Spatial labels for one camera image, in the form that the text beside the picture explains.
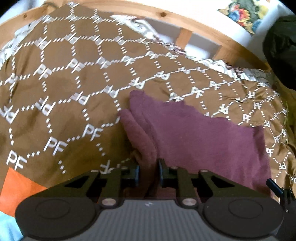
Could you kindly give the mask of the maroon long-sleeve shirt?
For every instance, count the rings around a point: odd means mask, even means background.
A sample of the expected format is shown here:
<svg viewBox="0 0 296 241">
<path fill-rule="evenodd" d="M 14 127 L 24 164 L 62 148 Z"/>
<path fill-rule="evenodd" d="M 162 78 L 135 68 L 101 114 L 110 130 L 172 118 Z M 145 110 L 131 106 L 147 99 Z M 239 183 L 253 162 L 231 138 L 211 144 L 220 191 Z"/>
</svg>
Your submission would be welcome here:
<svg viewBox="0 0 296 241">
<path fill-rule="evenodd" d="M 238 126 L 225 118 L 210 118 L 184 102 L 163 102 L 142 91 L 129 95 L 120 122 L 140 167 L 137 196 L 169 198 L 158 189 L 157 160 L 190 173 L 201 169 L 269 195 L 271 177 L 262 126 Z"/>
</svg>

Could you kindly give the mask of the brown PF patterned quilt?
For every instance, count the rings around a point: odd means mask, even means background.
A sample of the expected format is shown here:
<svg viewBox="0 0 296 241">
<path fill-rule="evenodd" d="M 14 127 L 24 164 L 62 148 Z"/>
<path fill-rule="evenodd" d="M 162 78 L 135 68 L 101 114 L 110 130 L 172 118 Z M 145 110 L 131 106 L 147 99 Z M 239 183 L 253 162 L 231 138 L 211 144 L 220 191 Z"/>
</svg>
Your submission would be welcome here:
<svg viewBox="0 0 296 241">
<path fill-rule="evenodd" d="M 1 240 L 19 240 L 25 198 L 86 171 L 106 174 L 135 150 L 120 122 L 130 93 L 184 102 L 210 118 L 264 129 L 271 178 L 295 189 L 295 94 L 271 73 L 199 60 L 69 2 L 1 49 Z"/>
</svg>

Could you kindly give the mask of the patterned white bedsheet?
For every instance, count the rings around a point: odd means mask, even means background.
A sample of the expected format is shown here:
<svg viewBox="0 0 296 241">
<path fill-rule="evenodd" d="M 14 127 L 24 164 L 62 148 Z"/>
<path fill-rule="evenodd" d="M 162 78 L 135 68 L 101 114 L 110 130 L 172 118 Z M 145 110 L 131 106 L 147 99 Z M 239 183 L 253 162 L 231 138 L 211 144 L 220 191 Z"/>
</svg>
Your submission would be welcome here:
<svg viewBox="0 0 296 241">
<path fill-rule="evenodd" d="M 120 25 L 126 25 L 143 37 L 168 47 L 169 50 L 179 53 L 185 52 L 184 47 L 174 43 L 173 37 L 170 37 L 168 33 L 159 33 L 145 18 L 130 15 L 112 15 L 111 17 Z"/>
</svg>

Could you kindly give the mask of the wooden bed frame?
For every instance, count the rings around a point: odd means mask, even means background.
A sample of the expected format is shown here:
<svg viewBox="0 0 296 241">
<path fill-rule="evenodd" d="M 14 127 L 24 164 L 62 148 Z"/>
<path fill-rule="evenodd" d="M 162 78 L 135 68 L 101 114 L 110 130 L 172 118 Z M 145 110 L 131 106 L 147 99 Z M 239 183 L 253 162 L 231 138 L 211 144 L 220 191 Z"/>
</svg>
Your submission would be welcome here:
<svg viewBox="0 0 296 241">
<path fill-rule="evenodd" d="M 1 46 L 13 39 L 15 31 L 25 25 L 50 14 L 65 5 L 67 1 L 45 1 L 39 7 L 29 9 L 1 24 Z M 235 65 L 239 59 L 244 59 L 253 68 L 269 70 L 266 61 L 259 59 L 254 53 L 228 37 L 222 32 L 197 21 L 196 17 L 185 8 L 185 2 L 177 3 L 177 10 L 163 8 L 161 2 L 144 4 L 137 1 L 79 1 L 79 4 L 100 11 L 109 11 L 115 14 L 151 18 L 173 24 L 180 28 L 176 44 L 185 48 L 193 34 L 198 34 L 218 44 L 219 48 L 214 55 L 215 60 L 224 60 Z"/>
</svg>

